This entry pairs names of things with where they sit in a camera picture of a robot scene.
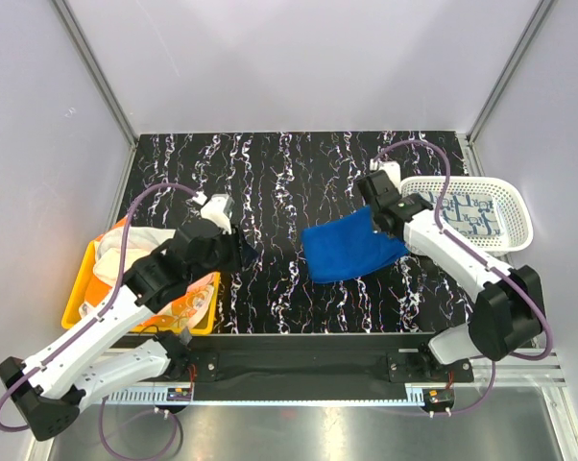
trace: black clamp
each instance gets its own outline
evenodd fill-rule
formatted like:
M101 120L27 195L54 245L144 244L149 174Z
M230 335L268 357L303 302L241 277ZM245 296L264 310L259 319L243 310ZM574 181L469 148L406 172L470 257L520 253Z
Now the black clamp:
M7 388L22 378L24 367L24 362L15 357L8 357L1 362L0 377ZM40 442L59 435L76 421L80 415L78 404L84 396L84 390L72 385L60 399L48 399L42 397L41 393L39 386L33 387L29 381L25 381L12 394L13 403Z
M153 339L165 349L167 358L170 359L163 376L170 380L180 379L187 372L190 364L186 345L177 334L171 331L160 331L155 334Z
M173 238L139 258L123 283L137 296L137 305L158 313L184 295L194 281L211 272L236 272L257 258L243 232L235 226L225 233L207 219L192 220Z
M357 180L357 188L370 207L374 224L383 232L404 241L404 225L432 205L420 194L402 197L385 171L375 171Z
M509 278L532 299L543 315L541 278L530 266L511 269ZM477 295L469 323L470 340L497 361L526 347L542 332L542 325L526 301L505 281L485 283Z

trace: metal floor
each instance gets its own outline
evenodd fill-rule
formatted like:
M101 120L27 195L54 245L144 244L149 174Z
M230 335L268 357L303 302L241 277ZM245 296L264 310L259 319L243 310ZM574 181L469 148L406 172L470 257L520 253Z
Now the metal floor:
M456 408L477 397L458 389ZM98 435L99 407L89 408L56 438L52 461L113 459ZM106 434L142 407L110 406ZM413 409L212 407L192 406L180 413L184 427L162 459L175 460L479 460L549 461L563 459L539 389L498 388L476 412L466 416L415 418L390 414ZM154 455L171 426L159 415L144 417L110 438L112 447L134 458Z

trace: yellow plastic basket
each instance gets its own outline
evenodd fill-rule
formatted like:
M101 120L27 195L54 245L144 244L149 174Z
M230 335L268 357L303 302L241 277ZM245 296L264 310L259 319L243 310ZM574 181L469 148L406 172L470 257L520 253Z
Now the yellow plastic basket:
M71 295L69 295L69 301L67 301L67 307L62 314L62 319L60 324L65 329L70 329L78 322L80 322L80 312L79 308L84 302L84 294L86 293L86 288L88 283L93 277L93 266L95 265L95 243L90 242L88 247L86 247L86 253L84 253L84 259L80 265L80 270L78 271L78 276L76 277L76 282L71 289ZM210 300L210 307L203 319L190 331L197 335L206 335L212 332L214 327L214 314L216 312L216 302L217 296L219 294L219 284L221 283L221 275L217 272L214 274L214 294ZM143 327L135 327L132 329L133 333L138 333L143 329ZM174 331L175 333L180 333L181 328L175 325L170 328L161 327L160 329Z

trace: white cloth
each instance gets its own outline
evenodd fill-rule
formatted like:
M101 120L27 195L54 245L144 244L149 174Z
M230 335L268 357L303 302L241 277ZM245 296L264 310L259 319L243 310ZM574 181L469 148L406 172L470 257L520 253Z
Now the white cloth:
M118 276L120 261L120 244L123 238L123 229L110 230L100 242L95 243L95 265L93 274L103 283L114 286ZM174 236L175 230L155 228L130 228L127 239L127 254L125 271L142 256L149 255L152 250L168 238Z

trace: white wall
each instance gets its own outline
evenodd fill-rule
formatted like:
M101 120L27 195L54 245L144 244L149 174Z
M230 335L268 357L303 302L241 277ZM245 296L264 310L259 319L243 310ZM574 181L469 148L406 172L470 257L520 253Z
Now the white wall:
M50 5L0 0L0 362L60 334L128 155ZM22 424L10 403L3 420ZM0 432L0 460L22 459L29 438Z
M140 133L467 131L538 0L69 0Z
M578 0L558 2L477 139L485 173L516 185L535 226L516 264L539 271L578 410Z

